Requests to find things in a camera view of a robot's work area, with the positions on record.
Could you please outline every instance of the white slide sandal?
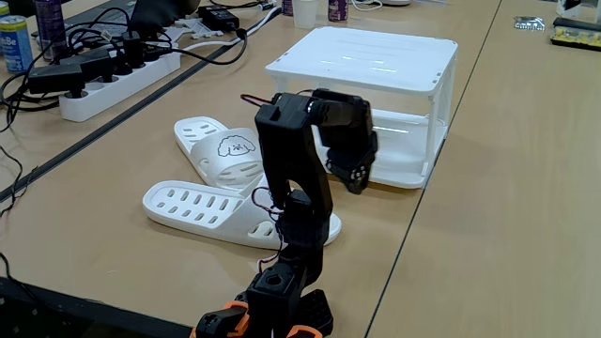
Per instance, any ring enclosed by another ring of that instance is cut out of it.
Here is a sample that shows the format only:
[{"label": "white slide sandal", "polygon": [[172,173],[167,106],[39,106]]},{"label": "white slide sandal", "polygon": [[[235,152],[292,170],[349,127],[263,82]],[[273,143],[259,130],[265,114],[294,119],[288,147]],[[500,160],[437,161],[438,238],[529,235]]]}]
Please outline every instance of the white slide sandal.
[{"label": "white slide sandal", "polygon": [[180,120],[174,129],[181,151],[209,186],[239,192],[263,174],[254,131],[230,130],[205,116]]},{"label": "white slide sandal", "polygon": [[[265,175],[256,177],[241,192],[189,182],[164,181],[150,188],[142,203],[148,217],[155,222],[209,238],[278,249],[280,239],[274,221],[252,199],[256,187],[267,186]],[[272,204],[265,192],[257,192],[255,201],[266,207]],[[341,229],[340,218],[332,214],[326,245],[338,237]]]}]

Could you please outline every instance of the orange robot base part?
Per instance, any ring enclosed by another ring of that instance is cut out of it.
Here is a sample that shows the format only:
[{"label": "orange robot base part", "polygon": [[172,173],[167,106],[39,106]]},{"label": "orange robot base part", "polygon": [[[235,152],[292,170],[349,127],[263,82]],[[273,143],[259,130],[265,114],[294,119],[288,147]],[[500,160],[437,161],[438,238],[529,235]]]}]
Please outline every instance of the orange robot base part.
[{"label": "orange robot base part", "polygon": [[[244,317],[240,320],[233,332],[227,333],[227,338],[242,338],[244,337],[246,330],[248,330],[250,320],[250,316],[248,315],[248,304],[243,301],[232,300],[225,304],[223,309],[225,310],[235,307],[246,309],[247,314],[244,315]],[[196,338],[196,328],[194,328],[192,333],[190,333],[190,338]],[[323,335],[321,332],[311,327],[295,325],[288,334],[287,338],[323,338]]]},{"label": "orange robot base part", "polygon": [[[244,309],[246,309],[247,313],[237,324],[234,331],[227,333],[227,338],[243,337],[244,333],[248,329],[248,324],[249,324],[249,319],[250,319],[250,316],[248,315],[248,304],[245,303],[244,301],[232,300],[232,301],[228,302],[227,304],[225,304],[223,309],[226,310],[226,309],[231,309],[231,308],[235,308],[235,307],[244,308]],[[196,338],[196,328],[192,329],[192,333],[190,333],[190,338]]]},{"label": "orange robot base part", "polygon": [[304,325],[295,325],[287,338],[323,338],[318,330]]}]

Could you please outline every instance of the light wood tabletop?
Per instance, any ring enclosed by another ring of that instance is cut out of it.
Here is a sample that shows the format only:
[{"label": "light wood tabletop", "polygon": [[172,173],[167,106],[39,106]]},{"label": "light wood tabletop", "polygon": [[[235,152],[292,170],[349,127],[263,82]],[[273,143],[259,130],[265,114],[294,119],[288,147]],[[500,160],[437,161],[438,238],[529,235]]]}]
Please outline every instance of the light wood tabletop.
[{"label": "light wood tabletop", "polygon": [[[497,5],[457,0],[447,7],[416,3],[368,13],[351,10],[348,26],[457,41],[456,102]],[[239,95],[270,97],[273,82],[264,67],[306,33],[294,28],[292,18],[274,19],[250,38],[249,51],[239,63],[203,69],[33,182],[0,221],[0,249],[14,275],[26,283],[188,326],[244,290],[255,274],[256,259],[269,251],[154,223],[141,200],[159,181],[202,182],[175,142],[174,123],[205,115],[230,128],[254,128],[256,109]],[[377,107],[419,105],[361,93]],[[343,232],[326,248],[316,286],[329,297],[334,336],[363,337],[421,191],[372,186],[355,196],[335,181],[331,190]]]},{"label": "light wood tabletop", "polygon": [[370,337],[601,335],[601,54],[554,10],[502,1]]},{"label": "light wood tabletop", "polygon": [[[63,5],[64,15],[65,17],[71,17],[106,1],[107,0],[70,1]],[[242,27],[250,27],[261,21],[266,14],[267,11],[256,15],[246,15],[240,20],[240,25]],[[37,30],[35,17],[29,17],[27,19],[27,25],[30,33],[35,32]],[[233,35],[227,34],[223,37],[212,39],[230,40],[232,38],[234,38]],[[180,40],[180,44],[182,46],[188,46],[199,41],[201,40],[192,40],[189,37],[184,37]],[[40,50],[33,40],[31,43],[35,57],[40,53]],[[219,48],[220,46],[206,46],[194,50],[194,52],[206,56],[217,51]],[[191,57],[182,57],[181,68],[177,71],[160,79],[156,83],[151,84],[146,89],[141,90],[106,111],[81,123],[63,119],[58,108],[35,113],[21,112],[17,115],[11,129],[0,134],[0,145],[2,145],[10,155],[16,157],[23,164],[23,174],[28,174],[35,167],[42,165],[68,147],[81,141],[93,131],[131,108],[134,104],[140,102],[154,91],[174,80],[178,75],[182,74],[193,65],[196,65],[198,61],[199,60]],[[40,61],[39,65],[44,66],[45,64],[43,61]],[[4,64],[0,65],[0,83],[3,83],[9,76],[10,74],[7,73],[6,66]],[[17,84],[18,83],[15,82],[10,85],[7,93],[10,94],[14,92],[17,88]],[[2,123],[5,123],[5,111],[6,110],[3,109]],[[12,184],[17,174],[18,166],[16,163],[2,155],[0,157],[0,191]]]}]

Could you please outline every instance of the black robotic arm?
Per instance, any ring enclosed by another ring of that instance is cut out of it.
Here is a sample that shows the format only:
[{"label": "black robotic arm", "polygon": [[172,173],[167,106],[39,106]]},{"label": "black robotic arm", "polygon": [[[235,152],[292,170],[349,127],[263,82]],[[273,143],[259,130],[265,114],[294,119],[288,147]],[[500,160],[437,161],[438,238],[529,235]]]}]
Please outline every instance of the black robotic arm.
[{"label": "black robotic arm", "polygon": [[[325,89],[315,90],[311,97],[282,93],[261,106],[255,123],[273,203],[283,211],[275,226],[287,246],[272,267],[255,275],[237,297],[237,305],[230,303],[228,309],[203,316],[194,334],[196,338],[329,335],[333,318],[323,291],[301,296],[321,274],[332,212],[330,184],[316,154],[312,126],[318,127],[322,144],[330,148],[328,169],[350,192],[361,193],[378,151],[370,104]],[[291,189],[291,181],[300,190]]]}]

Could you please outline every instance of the white power strip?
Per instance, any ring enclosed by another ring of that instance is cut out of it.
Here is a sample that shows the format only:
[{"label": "white power strip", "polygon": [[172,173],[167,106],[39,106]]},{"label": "white power strip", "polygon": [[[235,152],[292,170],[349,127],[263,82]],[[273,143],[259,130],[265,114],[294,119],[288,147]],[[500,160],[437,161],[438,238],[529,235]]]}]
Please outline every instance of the white power strip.
[{"label": "white power strip", "polygon": [[134,69],[129,75],[114,75],[117,80],[109,84],[88,83],[80,99],[61,95],[58,99],[60,112],[69,121],[86,121],[178,70],[181,67],[180,58],[178,53],[166,54],[157,61],[146,62],[144,67]]}]

